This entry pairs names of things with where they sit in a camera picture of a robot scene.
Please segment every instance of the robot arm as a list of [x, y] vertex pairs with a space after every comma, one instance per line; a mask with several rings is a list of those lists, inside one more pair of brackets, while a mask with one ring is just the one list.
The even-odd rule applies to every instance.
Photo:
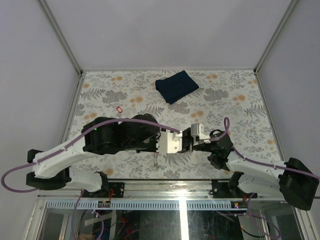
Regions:
[[[96, 124], [113, 118], [98, 117], [83, 127], [82, 133]], [[137, 115], [133, 119], [157, 121], [150, 114]], [[89, 134], [74, 138], [46, 152], [30, 150], [28, 162], [37, 163], [28, 173], [26, 184], [42, 190], [64, 187], [83, 188], [94, 196], [108, 196], [108, 179], [102, 172], [78, 170], [72, 165], [98, 155], [114, 155], [120, 151], [135, 150], [162, 154], [202, 151], [211, 153], [208, 160], [216, 169], [234, 171], [230, 183], [233, 193], [257, 193], [284, 198], [300, 209], [311, 207], [319, 181], [298, 173], [253, 164], [239, 157], [228, 134], [214, 130], [204, 133], [204, 126], [194, 123], [181, 133], [137, 122], [118, 122], [95, 128]], [[291, 158], [288, 163], [272, 162], [272, 165], [299, 169], [311, 173], [299, 160]]]

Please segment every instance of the floral tablecloth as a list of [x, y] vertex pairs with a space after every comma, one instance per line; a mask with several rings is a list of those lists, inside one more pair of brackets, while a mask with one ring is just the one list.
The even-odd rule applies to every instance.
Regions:
[[[132, 118], [151, 114], [158, 123], [180, 130], [191, 123], [203, 123], [205, 132], [224, 129], [229, 117], [229, 135], [238, 150], [247, 156], [279, 161], [271, 125], [251, 70], [189, 70], [199, 89], [169, 105], [155, 88], [155, 81], [179, 71], [89, 71], [77, 103], [70, 136], [96, 117]], [[123, 113], [118, 113], [120, 106]], [[232, 173], [213, 168], [206, 152], [159, 154], [123, 151], [97, 156], [75, 166], [103, 171], [110, 178], [127, 179], [223, 179]]]

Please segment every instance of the perforated metal strip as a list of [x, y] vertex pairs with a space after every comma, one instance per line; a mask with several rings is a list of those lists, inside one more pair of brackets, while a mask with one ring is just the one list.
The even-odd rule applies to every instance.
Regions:
[[[48, 208], [73, 209], [76, 200], [48, 200]], [[179, 201], [140, 201], [140, 200], [113, 200], [111, 206], [99, 203], [97, 200], [81, 200], [77, 209], [108, 209], [108, 210], [179, 210]], [[187, 201], [188, 210], [239, 210], [232, 208], [230, 201]]]

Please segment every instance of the red object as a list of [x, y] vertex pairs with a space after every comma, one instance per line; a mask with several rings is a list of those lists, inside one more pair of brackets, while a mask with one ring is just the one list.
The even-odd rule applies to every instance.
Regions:
[[122, 108], [119, 107], [119, 106], [116, 107], [116, 110], [117, 110], [119, 113], [122, 113], [122, 112], [123, 112]]

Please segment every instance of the dark blue cloth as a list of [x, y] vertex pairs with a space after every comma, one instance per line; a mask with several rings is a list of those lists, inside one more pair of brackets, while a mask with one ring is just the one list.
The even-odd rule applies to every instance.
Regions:
[[186, 71], [155, 81], [155, 89], [161, 93], [165, 102], [169, 104], [175, 103], [198, 88], [198, 84], [189, 77]]

